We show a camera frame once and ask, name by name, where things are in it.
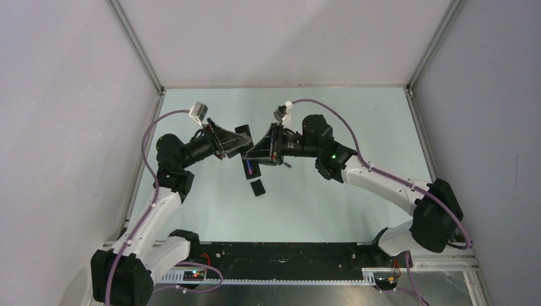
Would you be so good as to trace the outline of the black battery cover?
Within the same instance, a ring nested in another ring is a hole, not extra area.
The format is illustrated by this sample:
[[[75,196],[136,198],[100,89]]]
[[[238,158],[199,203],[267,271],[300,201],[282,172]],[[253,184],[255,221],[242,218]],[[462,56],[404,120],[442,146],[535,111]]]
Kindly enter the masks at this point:
[[[266,190],[263,186],[263,182],[260,179],[250,182],[250,186],[256,197],[262,196],[266,193]]]

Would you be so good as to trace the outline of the blue purple battery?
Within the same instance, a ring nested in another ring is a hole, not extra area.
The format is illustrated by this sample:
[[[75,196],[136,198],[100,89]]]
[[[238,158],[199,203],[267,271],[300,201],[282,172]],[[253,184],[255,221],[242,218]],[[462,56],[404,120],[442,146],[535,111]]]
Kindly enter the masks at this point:
[[[255,174],[255,168],[253,166],[253,163],[251,161],[246,161],[246,165],[249,176],[253,176]]]

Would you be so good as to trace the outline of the black remote control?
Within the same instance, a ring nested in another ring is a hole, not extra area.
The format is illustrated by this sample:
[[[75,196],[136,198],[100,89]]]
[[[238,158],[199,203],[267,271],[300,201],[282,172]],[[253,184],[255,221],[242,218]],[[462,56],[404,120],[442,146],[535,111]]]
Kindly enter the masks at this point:
[[[239,149],[241,155],[242,165],[244,167],[244,174],[247,180],[256,179],[261,176],[260,166],[257,161],[246,160],[243,158],[244,153],[253,147],[253,139],[248,124],[241,125],[235,128],[237,134],[244,135],[249,138],[250,142]]]

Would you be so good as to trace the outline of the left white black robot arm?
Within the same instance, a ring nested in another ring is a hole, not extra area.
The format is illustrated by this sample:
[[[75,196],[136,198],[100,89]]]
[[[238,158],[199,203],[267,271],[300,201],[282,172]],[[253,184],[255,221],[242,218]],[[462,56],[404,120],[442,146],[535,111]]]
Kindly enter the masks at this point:
[[[158,169],[153,173],[154,192],[141,214],[107,251],[91,258],[93,298],[104,305],[147,305],[156,281],[179,262],[195,265],[202,249],[176,234],[154,248],[165,223],[178,211],[191,190],[194,174],[188,167],[208,157],[236,155],[251,138],[219,127],[211,119],[189,142],[165,134],[156,142]]]

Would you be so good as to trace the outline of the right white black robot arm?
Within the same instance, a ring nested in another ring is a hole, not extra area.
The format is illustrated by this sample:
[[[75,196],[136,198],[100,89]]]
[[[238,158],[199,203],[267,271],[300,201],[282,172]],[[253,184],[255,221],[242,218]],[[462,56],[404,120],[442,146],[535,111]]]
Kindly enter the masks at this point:
[[[451,185],[441,178],[433,182],[400,177],[361,163],[351,148],[335,141],[332,127],[322,115],[308,115],[300,133],[273,123],[243,159],[279,166],[285,157],[313,157],[315,168],[326,180],[365,189],[399,207],[411,220],[383,229],[373,240],[371,258],[388,266],[397,255],[413,249],[441,253],[463,219],[463,212]]]

